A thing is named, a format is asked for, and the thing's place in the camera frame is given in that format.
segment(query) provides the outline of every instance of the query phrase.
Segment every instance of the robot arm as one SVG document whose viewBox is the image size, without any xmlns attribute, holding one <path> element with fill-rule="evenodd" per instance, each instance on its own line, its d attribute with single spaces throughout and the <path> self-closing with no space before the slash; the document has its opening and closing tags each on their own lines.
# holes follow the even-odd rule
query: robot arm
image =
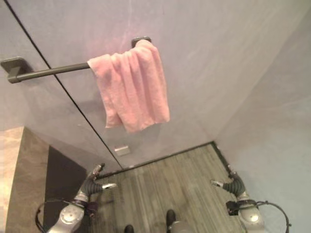
<svg viewBox="0 0 311 233">
<path fill-rule="evenodd" d="M 81 224 L 85 210 L 88 209 L 90 195 L 117 186 L 115 183 L 100 185 L 94 182 L 103 167 L 104 164 L 97 165 L 89 173 L 73 201 L 62 209 L 58 221 L 48 233 L 70 233 L 77 230 Z"/>
<path fill-rule="evenodd" d="M 247 233 L 263 233 L 264 222 L 257 207 L 257 203 L 251 200 L 245 190 L 245 186 L 238 174 L 230 170 L 230 177 L 233 179 L 230 183 L 222 183 L 211 180 L 211 184 L 223 188 L 224 190 L 234 194 L 237 202 L 228 201 L 226 203 L 228 213 L 231 216 L 238 216 L 242 226 Z"/>
</svg>

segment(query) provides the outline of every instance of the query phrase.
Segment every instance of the gray wall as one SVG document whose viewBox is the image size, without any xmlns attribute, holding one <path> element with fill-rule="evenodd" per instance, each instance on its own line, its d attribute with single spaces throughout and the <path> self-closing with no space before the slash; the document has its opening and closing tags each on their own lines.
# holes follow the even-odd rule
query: gray wall
<svg viewBox="0 0 311 233">
<path fill-rule="evenodd" d="M 105 129 L 90 70 L 58 77 L 124 166 L 215 139 L 310 7 L 309 0 L 9 0 L 52 67 L 130 49 L 148 35 L 159 48 L 171 121 L 141 133 Z"/>
<path fill-rule="evenodd" d="M 310 232 L 311 11 L 216 142 L 254 199 L 281 205 L 291 232 Z M 284 232 L 283 215 L 262 209 L 267 232 Z"/>
<path fill-rule="evenodd" d="M 0 60 L 22 56 L 34 69 L 47 69 L 2 1 L 0 35 Z M 0 68 L 0 131 L 25 125 L 86 169 L 102 162 L 106 172 L 120 169 L 53 76 L 18 84 L 6 76 Z"/>
</svg>

